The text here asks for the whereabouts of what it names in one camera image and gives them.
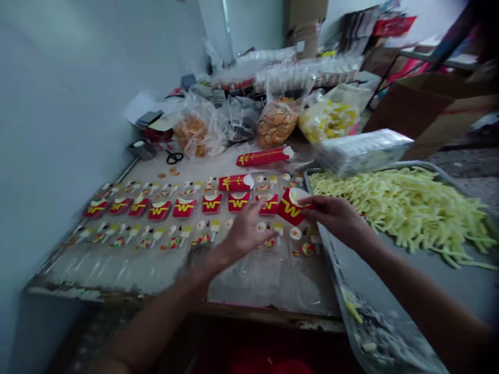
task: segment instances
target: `hand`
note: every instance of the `hand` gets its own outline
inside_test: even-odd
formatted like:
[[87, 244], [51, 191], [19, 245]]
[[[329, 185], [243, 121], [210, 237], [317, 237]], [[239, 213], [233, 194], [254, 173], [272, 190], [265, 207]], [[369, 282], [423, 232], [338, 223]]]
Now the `hand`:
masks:
[[212, 251], [215, 256], [222, 258], [225, 266], [230, 266], [264, 241], [277, 235], [274, 230], [256, 231], [258, 212], [264, 204], [264, 199], [246, 204], [235, 218], [229, 235]]
[[298, 202], [300, 205], [315, 203], [315, 209], [301, 213], [308, 221], [319, 222], [326, 229], [354, 251], [365, 243], [378, 243], [379, 238], [355, 208], [345, 199], [328, 196], [311, 196]]

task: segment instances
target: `red packaging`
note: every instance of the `red packaging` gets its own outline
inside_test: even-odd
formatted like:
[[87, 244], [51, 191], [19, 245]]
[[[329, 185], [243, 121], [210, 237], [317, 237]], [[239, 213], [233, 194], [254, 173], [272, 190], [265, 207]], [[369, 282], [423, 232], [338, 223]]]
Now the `red packaging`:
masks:
[[184, 200], [179, 197], [175, 201], [172, 216], [175, 218], [190, 217], [196, 208], [196, 200]]
[[149, 220], [151, 221], [164, 221], [170, 212], [171, 202], [157, 202], [152, 203], [149, 209]]
[[222, 194], [203, 196], [203, 213], [217, 214], [222, 206]]
[[108, 205], [109, 201], [107, 201], [106, 199], [91, 201], [87, 209], [85, 210], [85, 213], [83, 213], [83, 217], [92, 219], [100, 218], [106, 211]]
[[218, 189], [220, 191], [248, 191], [254, 185], [255, 181], [250, 174], [221, 177], [218, 180]]
[[229, 212], [240, 212], [244, 206], [250, 201], [250, 193], [235, 193], [229, 194]]
[[116, 198], [111, 205], [111, 209], [109, 209], [109, 214], [120, 216], [127, 211], [131, 203], [132, 199], [130, 197]]
[[273, 194], [273, 195], [268, 194], [268, 195], [261, 195], [261, 196], [256, 197], [257, 200], [260, 200], [261, 198], [264, 198], [266, 200], [266, 203], [260, 209], [259, 214], [261, 216], [277, 214], [277, 206], [279, 205], [278, 194]]
[[237, 166], [257, 166], [271, 164], [277, 161], [285, 161], [293, 158], [294, 152], [290, 146], [274, 148], [268, 151], [245, 153], [238, 157]]
[[134, 200], [130, 211], [128, 212], [129, 217], [141, 217], [147, 209], [151, 201], [148, 198], [139, 196]]
[[298, 226], [305, 216], [301, 214], [303, 209], [314, 209], [315, 204], [299, 206], [296, 202], [311, 196], [309, 193], [298, 188], [287, 188], [277, 207], [277, 214], [288, 221], [293, 226]]

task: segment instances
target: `scissors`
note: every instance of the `scissors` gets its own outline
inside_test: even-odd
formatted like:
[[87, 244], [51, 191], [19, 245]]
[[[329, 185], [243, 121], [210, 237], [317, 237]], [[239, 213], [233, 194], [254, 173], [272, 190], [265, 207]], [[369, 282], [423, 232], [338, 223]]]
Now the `scissors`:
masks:
[[169, 165], [174, 165], [183, 159], [183, 154], [180, 152], [172, 153], [169, 150], [166, 150], [166, 153], [168, 153], [168, 157], [166, 158], [166, 163]]

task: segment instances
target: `white wall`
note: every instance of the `white wall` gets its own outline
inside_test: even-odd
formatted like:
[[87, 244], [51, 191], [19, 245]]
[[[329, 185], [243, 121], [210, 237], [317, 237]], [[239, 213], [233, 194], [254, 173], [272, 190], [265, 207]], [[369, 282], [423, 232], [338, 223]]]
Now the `white wall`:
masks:
[[[319, 43], [324, 43], [339, 32], [340, 19], [345, 13], [382, 3], [381, 0], [329, 0]], [[402, 0], [402, 6], [399, 9], [405, 10], [410, 16], [417, 16], [407, 34], [406, 43], [417, 43], [433, 35], [445, 34], [466, 4], [467, 0]]]
[[199, 0], [208, 40], [224, 62], [251, 47], [284, 47], [285, 0], [226, 0], [234, 56], [230, 55], [222, 0]]
[[0, 372], [38, 373], [51, 360], [80, 305], [22, 289], [130, 162], [125, 105], [204, 71], [202, 36], [197, 0], [1, 3]]
[[234, 56], [255, 49], [284, 47], [284, 0], [227, 0]]

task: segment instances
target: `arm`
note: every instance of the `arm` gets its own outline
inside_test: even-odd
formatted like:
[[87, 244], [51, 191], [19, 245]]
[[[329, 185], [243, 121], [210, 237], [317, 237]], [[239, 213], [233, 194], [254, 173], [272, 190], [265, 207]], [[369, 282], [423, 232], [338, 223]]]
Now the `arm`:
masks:
[[307, 218], [322, 223], [376, 272], [412, 317], [450, 372], [464, 372], [491, 341], [489, 328], [462, 308], [430, 278], [386, 249], [369, 225], [344, 199], [313, 196], [317, 210]]
[[177, 327], [200, 301], [200, 295], [205, 293], [210, 281], [275, 235], [271, 230], [256, 232], [256, 219], [264, 203], [262, 200], [247, 204], [235, 219], [227, 238], [208, 253], [204, 264], [193, 268], [142, 309], [110, 340], [104, 354], [90, 366], [88, 373], [131, 374], [148, 370]]

